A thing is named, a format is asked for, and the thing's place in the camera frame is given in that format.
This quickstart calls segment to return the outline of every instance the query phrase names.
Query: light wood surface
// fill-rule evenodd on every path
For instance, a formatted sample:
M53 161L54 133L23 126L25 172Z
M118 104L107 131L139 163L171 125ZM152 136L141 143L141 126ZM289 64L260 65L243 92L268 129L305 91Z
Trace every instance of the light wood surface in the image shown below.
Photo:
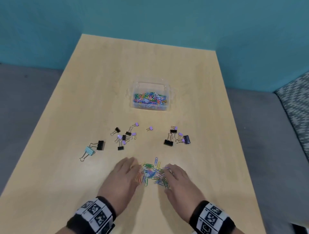
M161 78L171 108L130 107L133 81ZM138 122L118 151L111 136ZM170 126L191 144L163 145ZM146 131L149 126L153 131ZM106 141L84 162L89 143ZM246 234L265 233L215 51L82 35L2 196L2 233L53 234L96 196L117 161L177 164ZM189 234L161 186L140 186L113 233Z

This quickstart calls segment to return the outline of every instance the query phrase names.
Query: blue wall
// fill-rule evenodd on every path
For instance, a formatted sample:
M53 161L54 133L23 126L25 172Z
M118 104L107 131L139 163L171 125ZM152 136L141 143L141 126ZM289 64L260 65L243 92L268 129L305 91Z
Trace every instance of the blue wall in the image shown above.
M309 70L309 1L0 0L0 62L63 69L81 33L216 50L226 86Z

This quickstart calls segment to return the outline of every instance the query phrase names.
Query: wristband with fiducial markers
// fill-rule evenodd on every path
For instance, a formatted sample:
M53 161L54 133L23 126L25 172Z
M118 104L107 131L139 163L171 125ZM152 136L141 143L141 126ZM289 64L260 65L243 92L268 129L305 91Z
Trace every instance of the wristband with fiducial markers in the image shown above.
M233 220L208 201L195 208L189 224L198 234L231 234L235 229Z
M104 197L96 197L82 205L67 222L76 234L108 234L114 228L116 213Z

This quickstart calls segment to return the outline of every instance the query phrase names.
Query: teal binder clip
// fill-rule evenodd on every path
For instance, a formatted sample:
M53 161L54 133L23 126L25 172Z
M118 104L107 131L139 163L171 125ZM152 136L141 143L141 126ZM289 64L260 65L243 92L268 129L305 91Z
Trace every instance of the teal binder clip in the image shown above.
M89 146L86 146L84 155L81 158L79 158L79 160L81 162L83 162L85 160L85 158L87 158L89 155L92 156L94 154L94 152L95 151L93 149L91 149Z

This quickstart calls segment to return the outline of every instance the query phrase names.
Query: houndstooth fabric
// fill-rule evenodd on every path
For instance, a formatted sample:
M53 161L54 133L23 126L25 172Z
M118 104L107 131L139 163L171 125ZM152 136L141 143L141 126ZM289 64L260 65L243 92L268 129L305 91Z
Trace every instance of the houndstooth fabric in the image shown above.
M309 72L275 91L309 160Z

